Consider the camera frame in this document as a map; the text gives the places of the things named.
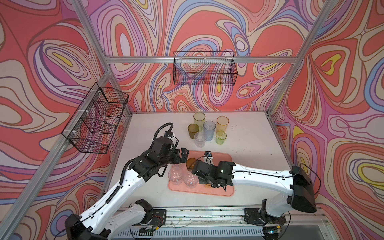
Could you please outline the clear short glass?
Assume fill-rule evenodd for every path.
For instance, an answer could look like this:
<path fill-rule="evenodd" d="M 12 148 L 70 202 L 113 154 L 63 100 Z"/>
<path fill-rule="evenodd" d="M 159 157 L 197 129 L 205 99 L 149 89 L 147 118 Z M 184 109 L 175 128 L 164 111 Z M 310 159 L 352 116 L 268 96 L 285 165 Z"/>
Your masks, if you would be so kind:
<path fill-rule="evenodd" d="M 184 172 L 181 167 L 172 166 L 168 173 L 169 181 L 174 185 L 179 185 L 183 181 Z"/>
<path fill-rule="evenodd" d="M 195 134 L 195 145 L 198 148 L 203 148 L 207 141 L 207 135 L 204 132 L 197 132 Z"/>
<path fill-rule="evenodd" d="M 187 172 L 183 177 L 183 181 L 187 188 L 192 189 L 198 185 L 199 178 L 191 172 Z"/>

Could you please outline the olive brown short cup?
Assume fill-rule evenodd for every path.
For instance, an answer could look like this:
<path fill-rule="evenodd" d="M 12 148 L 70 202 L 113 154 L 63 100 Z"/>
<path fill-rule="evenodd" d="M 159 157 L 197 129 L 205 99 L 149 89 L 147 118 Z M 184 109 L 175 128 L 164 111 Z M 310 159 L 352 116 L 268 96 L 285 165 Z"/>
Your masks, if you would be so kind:
<path fill-rule="evenodd" d="M 188 126 L 188 133 L 191 139 L 195 139 L 195 134 L 200 131 L 200 127 L 197 124 L 190 124 Z"/>

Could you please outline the tall yellow-green cup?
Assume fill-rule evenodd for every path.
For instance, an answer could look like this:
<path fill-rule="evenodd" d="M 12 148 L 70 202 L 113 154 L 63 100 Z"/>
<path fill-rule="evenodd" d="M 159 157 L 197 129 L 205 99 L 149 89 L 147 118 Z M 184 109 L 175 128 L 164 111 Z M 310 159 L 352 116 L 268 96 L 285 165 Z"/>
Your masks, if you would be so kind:
<path fill-rule="evenodd" d="M 206 115 L 203 112 L 194 113 L 194 123 L 199 126 L 199 131 L 203 130 Z"/>

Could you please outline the green short cup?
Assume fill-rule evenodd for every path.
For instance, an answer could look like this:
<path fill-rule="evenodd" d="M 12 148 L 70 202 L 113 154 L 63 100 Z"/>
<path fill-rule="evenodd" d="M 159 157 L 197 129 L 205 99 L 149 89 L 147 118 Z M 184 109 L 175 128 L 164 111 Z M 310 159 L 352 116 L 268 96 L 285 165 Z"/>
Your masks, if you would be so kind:
<path fill-rule="evenodd" d="M 226 141 L 227 136 L 228 136 L 227 133 L 224 131 L 216 132 L 216 143 L 218 145 L 222 145 Z"/>

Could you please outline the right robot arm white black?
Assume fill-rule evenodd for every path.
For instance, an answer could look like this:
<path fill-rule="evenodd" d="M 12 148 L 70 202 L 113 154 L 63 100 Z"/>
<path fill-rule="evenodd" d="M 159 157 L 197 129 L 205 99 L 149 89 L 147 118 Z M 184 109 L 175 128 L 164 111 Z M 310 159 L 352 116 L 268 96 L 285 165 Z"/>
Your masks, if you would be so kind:
<path fill-rule="evenodd" d="M 291 210 L 317 211 L 313 181 L 301 167 L 269 171 L 233 162 L 221 161 L 215 166 L 198 160 L 192 174 L 199 178 L 200 184 L 209 184 L 212 188 L 226 190 L 227 186 L 253 186 L 278 192 L 275 197 L 263 200 L 262 217 L 279 218 Z"/>

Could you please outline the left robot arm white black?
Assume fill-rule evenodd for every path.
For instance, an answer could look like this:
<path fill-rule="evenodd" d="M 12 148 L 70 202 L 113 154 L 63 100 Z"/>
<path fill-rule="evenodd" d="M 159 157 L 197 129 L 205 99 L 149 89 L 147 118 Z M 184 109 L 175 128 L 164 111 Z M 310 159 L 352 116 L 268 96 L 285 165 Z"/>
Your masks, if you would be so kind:
<path fill-rule="evenodd" d="M 177 149 L 179 142 L 173 141 L 173 126 L 173 123 L 160 126 L 150 147 L 126 162 L 119 181 L 103 197 L 80 215 L 72 214 L 65 220 L 69 240 L 111 240 L 133 225 L 146 225 L 151 221 L 153 207 L 143 199 L 128 210 L 117 211 L 151 177 L 161 178 L 168 165 L 187 161 L 189 151 Z"/>

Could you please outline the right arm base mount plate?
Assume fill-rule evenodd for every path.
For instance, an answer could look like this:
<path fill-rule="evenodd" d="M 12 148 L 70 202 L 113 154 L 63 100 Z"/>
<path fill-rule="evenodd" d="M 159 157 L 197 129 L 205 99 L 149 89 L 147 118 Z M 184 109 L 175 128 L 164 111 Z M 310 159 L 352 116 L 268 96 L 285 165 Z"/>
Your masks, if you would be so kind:
<path fill-rule="evenodd" d="M 284 225 L 287 223 L 286 217 L 284 215 L 276 218 L 265 214 L 262 216 L 261 210 L 259 208 L 245 208 L 244 209 L 244 221 L 247 224 L 263 227 L 268 224 L 270 225 Z"/>

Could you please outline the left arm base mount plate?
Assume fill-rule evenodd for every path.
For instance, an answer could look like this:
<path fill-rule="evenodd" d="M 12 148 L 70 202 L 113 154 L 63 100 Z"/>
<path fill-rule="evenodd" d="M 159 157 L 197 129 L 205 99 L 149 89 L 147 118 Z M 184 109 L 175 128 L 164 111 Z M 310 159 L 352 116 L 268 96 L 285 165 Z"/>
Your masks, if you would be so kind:
<path fill-rule="evenodd" d="M 161 227 L 166 223 L 167 210 L 154 209 L 146 214 L 144 219 L 134 226 L 151 226 L 152 228 Z"/>

